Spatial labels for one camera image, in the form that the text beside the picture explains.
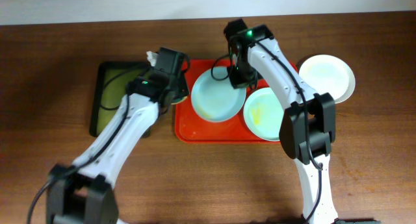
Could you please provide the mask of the light blue plate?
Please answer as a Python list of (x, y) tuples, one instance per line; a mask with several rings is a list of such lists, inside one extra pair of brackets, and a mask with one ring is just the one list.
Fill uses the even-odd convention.
[(225, 77), (225, 66), (214, 67), (203, 72), (194, 83), (191, 91), (191, 105), (195, 113), (205, 121), (220, 123), (236, 116), (246, 100), (244, 88), (234, 89), (229, 79), (217, 81)]

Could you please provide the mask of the light green plate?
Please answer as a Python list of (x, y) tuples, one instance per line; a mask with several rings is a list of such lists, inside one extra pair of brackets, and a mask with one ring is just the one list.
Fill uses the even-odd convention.
[(249, 130), (260, 139), (278, 142), (284, 109), (271, 88), (261, 88), (249, 95), (243, 117)]

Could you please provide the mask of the white plate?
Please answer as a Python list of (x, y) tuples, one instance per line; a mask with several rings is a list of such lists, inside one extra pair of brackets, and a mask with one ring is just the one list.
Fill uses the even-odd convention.
[(298, 72), (319, 94), (329, 93), (335, 103), (349, 99), (356, 87), (351, 67), (336, 56), (310, 56), (299, 63)]

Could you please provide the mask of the green and yellow sponge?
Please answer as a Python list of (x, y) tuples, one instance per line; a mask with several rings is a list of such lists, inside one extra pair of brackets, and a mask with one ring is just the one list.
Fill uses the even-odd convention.
[(184, 97), (180, 97), (180, 98), (178, 98), (178, 99), (174, 99), (173, 101), (172, 101), (172, 105), (177, 105), (177, 104), (179, 104), (179, 103), (182, 103), (184, 100), (186, 100), (187, 99), (187, 96), (184, 96)]

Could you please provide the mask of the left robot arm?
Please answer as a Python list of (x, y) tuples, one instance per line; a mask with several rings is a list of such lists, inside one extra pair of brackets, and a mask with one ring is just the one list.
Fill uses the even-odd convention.
[(160, 48), (129, 81), (121, 103), (92, 145), (70, 166), (56, 165), (42, 188), (46, 223), (121, 223), (114, 188), (139, 139), (171, 105), (189, 95), (188, 55)]

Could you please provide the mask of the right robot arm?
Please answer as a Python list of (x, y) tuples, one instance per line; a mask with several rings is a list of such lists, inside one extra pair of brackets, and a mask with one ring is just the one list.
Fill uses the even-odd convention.
[(305, 223), (337, 223), (329, 178), (335, 141), (335, 101), (319, 94), (293, 70), (266, 25), (249, 28), (242, 19), (224, 28), (234, 88), (256, 88), (264, 79), (283, 109), (279, 141), (298, 170)]

